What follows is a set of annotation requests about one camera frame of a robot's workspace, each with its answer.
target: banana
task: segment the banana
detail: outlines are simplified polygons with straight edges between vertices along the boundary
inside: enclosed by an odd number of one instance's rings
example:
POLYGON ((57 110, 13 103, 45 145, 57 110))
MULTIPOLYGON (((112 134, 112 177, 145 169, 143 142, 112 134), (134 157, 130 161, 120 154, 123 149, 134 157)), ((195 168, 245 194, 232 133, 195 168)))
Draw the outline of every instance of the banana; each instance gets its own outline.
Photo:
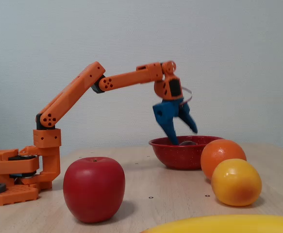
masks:
POLYGON ((142 233, 283 233, 283 216, 216 215, 193 217, 142 233))

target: speckled red bowl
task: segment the speckled red bowl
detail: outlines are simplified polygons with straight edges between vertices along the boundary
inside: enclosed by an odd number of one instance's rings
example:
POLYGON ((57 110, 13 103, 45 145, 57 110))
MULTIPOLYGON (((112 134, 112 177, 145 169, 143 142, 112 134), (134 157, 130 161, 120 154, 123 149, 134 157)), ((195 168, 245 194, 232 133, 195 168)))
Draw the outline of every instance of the speckled red bowl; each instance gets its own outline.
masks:
POLYGON ((179 136, 179 143, 192 141, 197 145, 175 146, 167 137, 156 138, 149 144, 156 157, 168 168, 179 170, 200 169, 200 156, 204 147, 211 141, 222 139, 213 136, 179 136))

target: wooden table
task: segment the wooden table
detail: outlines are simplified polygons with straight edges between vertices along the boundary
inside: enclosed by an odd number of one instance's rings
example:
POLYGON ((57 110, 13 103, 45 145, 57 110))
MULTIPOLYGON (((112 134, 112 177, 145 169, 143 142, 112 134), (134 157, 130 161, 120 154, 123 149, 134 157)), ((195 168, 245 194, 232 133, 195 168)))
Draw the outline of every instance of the wooden table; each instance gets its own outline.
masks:
POLYGON ((53 182, 52 191, 40 193, 41 198, 36 201, 0 207, 0 233, 138 233, 158 224, 193 216, 283 216, 283 149, 270 144, 241 146, 263 181, 261 197, 252 207, 233 208, 220 204, 202 171, 166 169, 151 147, 79 150, 62 158, 62 173, 53 182), (73 161, 89 156, 116 159, 126 175, 121 208, 111 220, 94 225, 75 220, 65 205, 62 190, 67 167, 73 161))

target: apple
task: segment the apple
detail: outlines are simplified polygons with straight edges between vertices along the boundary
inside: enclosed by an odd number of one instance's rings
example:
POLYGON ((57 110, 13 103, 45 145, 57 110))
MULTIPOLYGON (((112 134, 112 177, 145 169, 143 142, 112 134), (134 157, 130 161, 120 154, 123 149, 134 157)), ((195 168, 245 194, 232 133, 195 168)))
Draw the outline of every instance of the apple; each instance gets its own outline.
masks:
POLYGON ((65 202, 81 222, 110 219, 120 208, 124 191, 123 168, 111 158, 82 158, 73 162, 65 173, 65 202))

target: orange plastic part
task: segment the orange plastic part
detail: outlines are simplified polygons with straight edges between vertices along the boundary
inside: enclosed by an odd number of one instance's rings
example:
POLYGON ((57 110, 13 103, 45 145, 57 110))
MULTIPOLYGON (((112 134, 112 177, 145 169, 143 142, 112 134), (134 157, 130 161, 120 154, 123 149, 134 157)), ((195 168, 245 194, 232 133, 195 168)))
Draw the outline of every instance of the orange plastic part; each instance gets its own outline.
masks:
POLYGON ((38 148, 60 147, 62 145, 60 129, 33 130, 33 144, 38 148))
POLYGON ((111 91, 114 89, 135 85, 138 83, 149 83, 163 79, 163 73, 160 63, 152 63, 136 68, 136 71, 109 76, 99 81, 99 88, 102 91, 111 91))
POLYGON ((42 150, 43 171, 32 178, 21 179, 23 184, 51 182, 60 174, 59 147, 42 150))
POLYGON ((165 75, 165 79, 154 83, 155 93, 164 100, 178 100, 183 98, 180 79, 174 75, 174 72, 176 71, 176 63, 173 61, 165 62, 162 64, 162 70, 165 75), (179 83, 180 95, 172 96, 171 87, 169 85, 172 80, 176 80, 179 83))
POLYGON ((37 200, 38 194, 37 188, 29 187, 28 185, 11 186, 5 192, 0 193, 0 205, 37 200))
POLYGON ((0 150, 0 175, 30 173, 39 169, 39 159, 8 161, 18 155, 18 150, 0 150))
POLYGON ((81 96, 104 74, 99 62, 88 65, 64 90, 41 110, 41 124, 53 127, 81 98, 81 96))
POLYGON ((159 97, 164 100, 178 100, 183 98, 183 93, 180 79, 174 75, 175 70, 176 64, 173 61, 138 66, 134 72, 102 78, 99 81, 99 88, 102 91, 111 91, 138 83, 154 82, 154 91, 159 97), (171 93, 169 84, 172 80, 177 80, 179 83, 179 95, 173 96, 171 93))

